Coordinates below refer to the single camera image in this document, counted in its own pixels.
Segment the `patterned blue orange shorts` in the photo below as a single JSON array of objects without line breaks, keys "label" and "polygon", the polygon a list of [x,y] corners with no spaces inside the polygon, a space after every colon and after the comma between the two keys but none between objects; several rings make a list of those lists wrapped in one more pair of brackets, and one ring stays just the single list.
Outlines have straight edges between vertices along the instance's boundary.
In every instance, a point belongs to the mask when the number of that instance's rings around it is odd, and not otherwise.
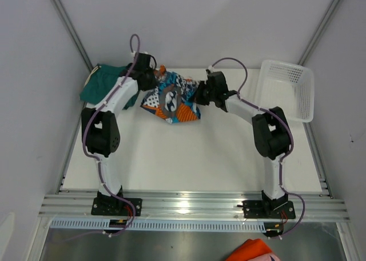
[{"label": "patterned blue orange shorts", "polygon": [[168,71],[164,65],[154,74],[158,85],[144,96],[141,108],[170,124],[201,119],[200,109],[194,102],[199,81]]}]

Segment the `teal green shorts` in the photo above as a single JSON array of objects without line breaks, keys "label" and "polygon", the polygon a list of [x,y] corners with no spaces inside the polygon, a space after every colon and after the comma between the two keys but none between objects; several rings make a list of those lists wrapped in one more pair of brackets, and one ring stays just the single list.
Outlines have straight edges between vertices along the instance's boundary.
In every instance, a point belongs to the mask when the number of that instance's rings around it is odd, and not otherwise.
[{"label": "teal green shorts", "polygon": [[128,71],[127,67],[97,65],[79,95],[85,103],[83,112],[92,116],[95,113],[118,116],[120,111],[134,106],[140,90],[138,81],[130,77]]}]

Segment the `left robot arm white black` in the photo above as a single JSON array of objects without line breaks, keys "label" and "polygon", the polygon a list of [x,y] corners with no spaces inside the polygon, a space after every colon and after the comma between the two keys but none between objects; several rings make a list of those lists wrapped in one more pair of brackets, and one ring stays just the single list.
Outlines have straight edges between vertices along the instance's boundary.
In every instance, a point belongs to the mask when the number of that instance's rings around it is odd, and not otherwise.
[{"label": "left robot arm white black", "polygon": [[125,199],[118,177],[116,151],[121,137],[117,117],[127,103],[140,91],[157,86],[154,68],[155,58],[148,53],[133,53],[134,61],[123,71],[107,95],[94,105],[82,110],[82,148],[84,154],[94,159],[100,186],[93,200],[92,215],[127,215],[134,210],[139,199]]}]

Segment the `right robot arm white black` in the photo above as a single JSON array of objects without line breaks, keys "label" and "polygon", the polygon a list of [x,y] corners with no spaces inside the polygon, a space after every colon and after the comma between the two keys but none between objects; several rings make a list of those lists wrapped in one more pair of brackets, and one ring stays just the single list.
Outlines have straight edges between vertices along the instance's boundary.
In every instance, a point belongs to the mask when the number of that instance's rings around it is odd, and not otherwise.
[{"label": "right robot arm white black", "polygon": [[211,102],[226,113],[234,114],[252,125],[254,145],[263,157],[264,189],[260,207],[265,216],[271,216],[288,203],[288,194],[282,188],[283,160],[293,147],[293,136],[281,107],[266,109],[239,97],[229,90],[225,75],[206,70],[207,80],[201,81],[194,101],[199,105]]}]

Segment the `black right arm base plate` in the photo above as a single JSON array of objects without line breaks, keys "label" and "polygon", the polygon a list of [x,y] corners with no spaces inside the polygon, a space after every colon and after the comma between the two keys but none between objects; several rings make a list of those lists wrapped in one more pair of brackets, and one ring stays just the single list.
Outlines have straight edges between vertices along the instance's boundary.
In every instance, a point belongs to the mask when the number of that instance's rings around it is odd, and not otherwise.
[{"label": "black right arm base plate", "polygon": [[295,219],[296,213],[292,201],[278,207],[271,207],[261,200],[244,200],[237,207],[241,208],[246,219]]}]

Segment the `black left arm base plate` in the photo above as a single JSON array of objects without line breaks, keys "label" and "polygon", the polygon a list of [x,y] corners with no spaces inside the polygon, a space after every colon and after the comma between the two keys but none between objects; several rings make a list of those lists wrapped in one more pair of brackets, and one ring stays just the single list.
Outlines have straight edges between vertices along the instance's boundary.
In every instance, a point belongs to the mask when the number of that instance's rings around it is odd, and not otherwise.
[{"label": "black left arm base plate", "polygon": [[[142,199],[127,198],[126,200],[134,206],[135,216],[140,216],[142,210]],[[128,216],[133,215],[133,210],[131,205],[116,198],[112,198],[111,200],[94,198],[93,205],[91,207],[91,214],[94,216]]]}]

